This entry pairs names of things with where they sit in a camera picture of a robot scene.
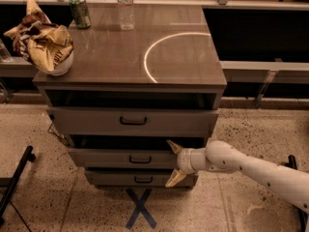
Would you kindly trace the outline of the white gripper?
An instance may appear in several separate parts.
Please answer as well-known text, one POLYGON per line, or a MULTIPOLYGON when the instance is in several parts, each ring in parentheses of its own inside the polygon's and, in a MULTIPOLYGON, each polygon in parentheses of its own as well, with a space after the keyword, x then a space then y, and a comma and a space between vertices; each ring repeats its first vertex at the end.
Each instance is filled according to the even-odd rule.
POLYGON ((181 182, 187 174, 196 173, 197 170, 193 167, 192 157, 195 150, 192 148, 184 148, 183 146, 168 140, 167 143, 171 147, 174 154, 178 155, 177 165, 178 169, 174 169, 170 178, 166 182, 167 188, 172 188, 179 182, 181 182))

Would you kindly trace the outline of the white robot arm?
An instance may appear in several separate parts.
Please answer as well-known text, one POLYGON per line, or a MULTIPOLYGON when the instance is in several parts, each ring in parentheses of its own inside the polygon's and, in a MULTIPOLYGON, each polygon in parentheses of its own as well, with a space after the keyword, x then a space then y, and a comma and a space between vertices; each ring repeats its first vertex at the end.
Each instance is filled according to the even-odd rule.
POLYGON ((176 186, 187 175, 199 171, 239 171, 309 215, 308 173, 247 156, 230 144, 219 140, 199 149, 184 148, 171 140, 167 143, 177 155, 177 167, 165 184, 167 188, 176 186))

